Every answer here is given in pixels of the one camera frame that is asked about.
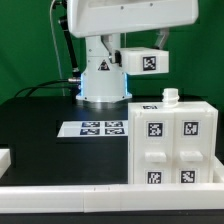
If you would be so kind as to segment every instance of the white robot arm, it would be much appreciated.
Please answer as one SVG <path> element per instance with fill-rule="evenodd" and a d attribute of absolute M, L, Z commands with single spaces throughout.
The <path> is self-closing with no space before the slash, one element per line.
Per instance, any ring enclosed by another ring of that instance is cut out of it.
<path fill-rule="evenodd" d="M 77 99 L 114 103 L 131 98 L 126 74 L 168 73 L 168 52 L 120 48 L 120 33 L 192 24 L 197 0 L 68 0 L 69 31 L 86 38 L 87 68 Z"/>

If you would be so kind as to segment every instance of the white block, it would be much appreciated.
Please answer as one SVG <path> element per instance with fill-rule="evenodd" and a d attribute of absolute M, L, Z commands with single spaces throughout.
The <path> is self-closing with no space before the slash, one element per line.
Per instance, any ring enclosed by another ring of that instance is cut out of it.
<path fill-rule="evenodd" d="M 166 154 L 164 152 L 146 152 L 145 159 L 146 162 L 165 163 Z"/>
<path fill-rule="evenodd" d="M 9 149 L 0 149 L 0 178 L 11 165 Z"/>
<path fill-rule="evenodd" d="M 83 212 L 82 186 L 1 187 L 0 213 Z"/>
<path fill-rule="evenodd" d="M 203 155 L 199 151 L 182 151 L 180 158 L 183 162 L 200 162 L 203 160 Z"/>
<path fill-rule="evenodd" d="M 149 48 L 121 48 L 123 72 L 129 75 L 169 72 L 169 52 Z"/>

